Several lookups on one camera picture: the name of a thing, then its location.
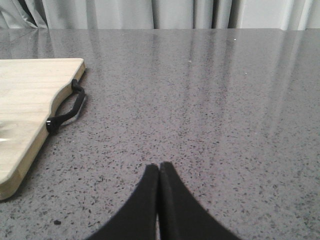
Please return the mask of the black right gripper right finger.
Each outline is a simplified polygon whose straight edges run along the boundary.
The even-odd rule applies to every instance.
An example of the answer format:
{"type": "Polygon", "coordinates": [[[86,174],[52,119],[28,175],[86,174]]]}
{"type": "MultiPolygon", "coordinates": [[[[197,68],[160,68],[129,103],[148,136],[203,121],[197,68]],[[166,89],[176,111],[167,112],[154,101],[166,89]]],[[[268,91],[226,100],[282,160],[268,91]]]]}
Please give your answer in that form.
{"type": "Polygon", "coordinates": [[[196,201],[174,166],[159,170],[159,227],[162,240],[237,240],[196,201]]]}

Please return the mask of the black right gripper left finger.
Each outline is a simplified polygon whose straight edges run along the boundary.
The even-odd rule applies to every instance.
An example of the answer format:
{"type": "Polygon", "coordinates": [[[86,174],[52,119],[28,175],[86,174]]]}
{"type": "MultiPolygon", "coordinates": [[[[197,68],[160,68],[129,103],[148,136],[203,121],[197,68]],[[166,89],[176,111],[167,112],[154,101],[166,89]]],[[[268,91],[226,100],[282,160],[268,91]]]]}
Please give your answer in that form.
{"type": "Polygon", "coordinates": [[[154,240],[156,238],[159,168],[147,165],[122,208],[89,240],[154,240]]]}

